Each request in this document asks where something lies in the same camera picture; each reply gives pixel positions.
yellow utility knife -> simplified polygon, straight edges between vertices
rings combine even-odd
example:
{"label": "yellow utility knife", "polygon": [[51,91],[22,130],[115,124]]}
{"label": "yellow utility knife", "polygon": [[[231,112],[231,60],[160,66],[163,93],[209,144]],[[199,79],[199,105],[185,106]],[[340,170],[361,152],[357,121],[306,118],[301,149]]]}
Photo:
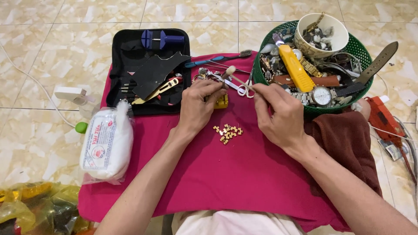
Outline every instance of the yellow utility knife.
{"label": "yellow utility knife", "polygon": [[138,99],[134,100],[132,102],[132,104],[133,105],[143,104],[143,103],[149,101],[150,99],[156,97],[157,95],[163,93],[164,91],[166,91],[166,90],[174,87],[177,84],[178,84],[178,79],[177,78],[174,78],[173,80],[164,83],[159,88],[157,88],[155,91],[153,91],[148,97],[145,98],[145,100],[143,100],[141,98],[138,98]]}
{"label": "yellow utility knife", "polygon": [[292,78],[295,86],[301,90],[301,92],[310,92],[314,89],[315,83],[310,76],[305,72],[305,69],[299,62],[296,55],[293,53],[289,45],[284,44],[278,33],[273,33],[273,40],[279,47],[279,54]]}

green basket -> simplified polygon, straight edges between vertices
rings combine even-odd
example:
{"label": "green basket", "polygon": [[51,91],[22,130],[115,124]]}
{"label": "green basket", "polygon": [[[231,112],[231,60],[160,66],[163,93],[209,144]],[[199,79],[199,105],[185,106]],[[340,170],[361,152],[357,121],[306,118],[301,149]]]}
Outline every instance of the green basket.
{"label": "green basket", "polygon": [[[261,51],[264,45],[268,44],[274,32],[283,30],[285,28],[296,27],[297,25],[298,25],[298,20],[294,20],[294,21],[289,21],[289,22],[286,22],[284,24],[277,26],[276,28],[274,28],[272,31],[270,31],[267,34],[267,36],[264,38],[263,42],[261,43],[261,47],[258,51]],[[372,58],[370,57],[370,54],[367,51],[367,49],[357,38],[355,38],[350,33],[348,34],[348,36],[349,36],[348,44],[342,51],[348,52],[356,56],[358,59],[360,59],[362,69],[365,70],[372,63]],[[268,85],[267,81],[265,80],[263,76],[263,73],[261,72],[260,63],[258,62],[259,60],[260,60],[260,53],[257,53],[257,56],[254,60],[254,74],[253,74],[254,82]],[[349,104],[342,105],[336,108],[334,107],[333,108],[316,108],[316,107],[305,106],[304,113],[312,117],[316,117],[325,113],[339,113],[345,107],[351,105],[352,103],[356,102],[358,99],[363,97],[367,93],[369,88],[372,86],[372,82],[373,82],[373,77],[367,82],[366,88],[364,90],[359,92],[356,96],[353,96],[353,99],[351,100]]]}

black tool case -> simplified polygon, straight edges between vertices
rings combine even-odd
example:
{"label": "black tool case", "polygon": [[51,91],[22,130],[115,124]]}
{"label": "black tool case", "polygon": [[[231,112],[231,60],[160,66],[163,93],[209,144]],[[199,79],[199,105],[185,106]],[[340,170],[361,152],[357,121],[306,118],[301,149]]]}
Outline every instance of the black tool case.
{"label": "black tool case", "polygon": [[[141,71],[149,58],[158,55],[161,59],[168,59],[177,52],[182,55],[190,56],[189,37],[186,32],[176,28],[165,29],[148,29],[153,32],[153,38],[160,36],[161,30],[166,35],[184,36],[184,43],[170,43],[166,44],[163,49],[159,49],[158,45],[152,45],[153,49],[146,49],[141,42],[141,36],[145,29],[130,30],[125,29],[117,32],[113,37],[112,44],[112,70],[110,71],[111,88],[106,97],[106,104],[108,107],[115,107],[120,99],[126,96],[135,94],[122,93],[121,87],[124,84],[134,82],[133,76],[141,76],[144,73],[136,73]],[[161,93],[161,98],[153,98],[143,104],[132,105],[134,115],[155,115],[155,114],[173,114],[180,112],[181,107],[181,93],[183,90],[191,86],[191,71],[190,68],[184,68],[184,64],[190,62],[190,59],[180,63],[175,69],[174,74],[180,73],[183,76],[183,82]],[[147,68],[158,71],[158,65],[149,66]],[[141,79],[153,79],[149,73]]]}

green cap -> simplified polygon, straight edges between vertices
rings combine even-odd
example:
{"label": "green cap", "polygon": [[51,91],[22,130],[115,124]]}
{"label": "green cap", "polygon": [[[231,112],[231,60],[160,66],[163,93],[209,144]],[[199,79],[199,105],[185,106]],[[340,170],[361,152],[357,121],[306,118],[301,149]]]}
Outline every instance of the green cap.
{"label": "green cap", "polygon": [[85,122],[79,122],[79,123],[77,123],[76,128],[75,128],[76,129],[76,132],[81,133],[81,134],[85,134],[88,125],[89,124],[88,123],[85,123]]}

red power tool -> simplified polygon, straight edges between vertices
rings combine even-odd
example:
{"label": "red power tool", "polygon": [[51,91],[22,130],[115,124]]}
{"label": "red power tool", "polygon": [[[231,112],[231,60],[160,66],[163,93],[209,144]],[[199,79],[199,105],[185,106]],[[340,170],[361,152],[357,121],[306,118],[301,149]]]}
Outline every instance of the red power tool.
{"label": "red power tool", "polygon": [[[382,100],[378,96],[375,96],[373,98],[366,97],[365,100],[370,104],[371,107],[369,122],[373,127],[393,133],[395,135],[405,137],[405,133],[403,132],[399,123],[395,120],[393,115],[389,112],[389,110],[386,108],[386,106],[383,104]],[[406,158],[406,154],[402,149],[401,137],[391,135],[380,130],[376,130],[376,133],[382,138],[382,140],[392,142],[399,149],[403,159],[405,160],[406,168],[411,174],[412,180],[416,184],[417,182],[414,173],[412,172],[411,166],[409,165],[409,161]]]}

